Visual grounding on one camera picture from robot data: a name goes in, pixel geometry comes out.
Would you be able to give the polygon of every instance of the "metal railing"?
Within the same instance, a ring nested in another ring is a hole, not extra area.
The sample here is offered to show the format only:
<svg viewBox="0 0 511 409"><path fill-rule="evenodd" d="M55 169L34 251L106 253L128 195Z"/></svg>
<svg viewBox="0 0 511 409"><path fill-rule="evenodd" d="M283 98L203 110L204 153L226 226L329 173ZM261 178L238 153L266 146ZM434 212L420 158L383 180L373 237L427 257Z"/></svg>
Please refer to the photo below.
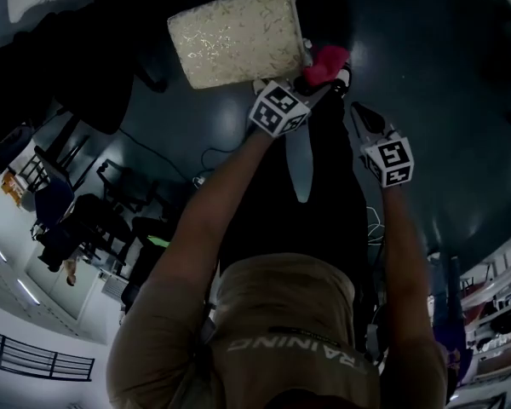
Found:
<svg viewBox="0 0 511 409"><path fill-rule="evenodd" d="M0 334L0 370L21 376L90 382L95 359L40 349Z"/></svg>

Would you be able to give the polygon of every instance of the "seat cushion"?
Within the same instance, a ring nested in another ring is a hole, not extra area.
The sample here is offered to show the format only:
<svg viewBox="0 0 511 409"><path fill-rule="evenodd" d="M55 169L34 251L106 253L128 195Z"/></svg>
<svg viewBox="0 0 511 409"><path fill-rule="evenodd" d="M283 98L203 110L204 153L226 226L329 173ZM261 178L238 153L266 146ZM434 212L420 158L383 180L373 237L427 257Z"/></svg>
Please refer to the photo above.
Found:
<svg viewBox="0 0 511 409"><path fill-rule="evenodd" d="M169 18L169 32L196 89L301 70L295 0L217 0Z"/></svg>

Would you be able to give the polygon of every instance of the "fluorescent light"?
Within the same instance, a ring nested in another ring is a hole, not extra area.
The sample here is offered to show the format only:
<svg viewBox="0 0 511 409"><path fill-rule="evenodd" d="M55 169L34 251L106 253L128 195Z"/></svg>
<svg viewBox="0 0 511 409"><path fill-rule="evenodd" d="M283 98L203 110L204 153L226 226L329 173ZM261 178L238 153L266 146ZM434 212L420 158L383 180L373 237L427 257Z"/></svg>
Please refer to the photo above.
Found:
<svg viewBox="0 0 511 409"><path fill-rule="evenodd" d="M7 261L8 261L8 259L6 259L6 256L4 256L4 255L3 255L3 253L2 253L1 251L0 251L0 257L2 258L2 260L3 260L4 262L7 262Z"/></svg>
<svg viewBox="0 0 511 409"><path fill-rule="evenodd" d="M20 283L20 285L23 287L23 289L26 291L26 293L31 296L31 299L34 300L34 302L36 304L40 304L40 302L32 295L32 293L30 291L28 291L28 289L26 288L26 286L23 284L23 282L21 282L19 279L17 279L17 281Z"/></svg>

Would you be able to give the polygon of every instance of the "railing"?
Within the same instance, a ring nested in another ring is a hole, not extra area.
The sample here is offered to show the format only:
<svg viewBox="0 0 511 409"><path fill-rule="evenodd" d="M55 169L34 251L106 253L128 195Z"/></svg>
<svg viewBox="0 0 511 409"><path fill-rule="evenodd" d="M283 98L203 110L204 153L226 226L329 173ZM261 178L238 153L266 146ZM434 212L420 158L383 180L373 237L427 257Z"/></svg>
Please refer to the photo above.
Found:
<svg viewBox="0 0 511 409"><path fill-rule="evenodd" d="M95 359L39 349L0 335L0 370L21 376L90 382Z"/></svg>

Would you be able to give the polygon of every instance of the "person's right arm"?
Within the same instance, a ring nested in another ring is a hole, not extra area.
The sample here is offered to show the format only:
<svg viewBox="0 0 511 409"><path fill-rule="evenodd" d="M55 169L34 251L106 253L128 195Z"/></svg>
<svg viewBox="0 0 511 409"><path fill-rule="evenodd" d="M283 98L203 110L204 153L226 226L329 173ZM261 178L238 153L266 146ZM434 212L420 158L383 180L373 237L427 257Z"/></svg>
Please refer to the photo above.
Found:
<svg viewBox="0 0 511 409"><path fill-rule="evenodd" d="M390 349L382 407L445 406L446 365L428 315L428 266L400 187L382 190Z"/></svg>

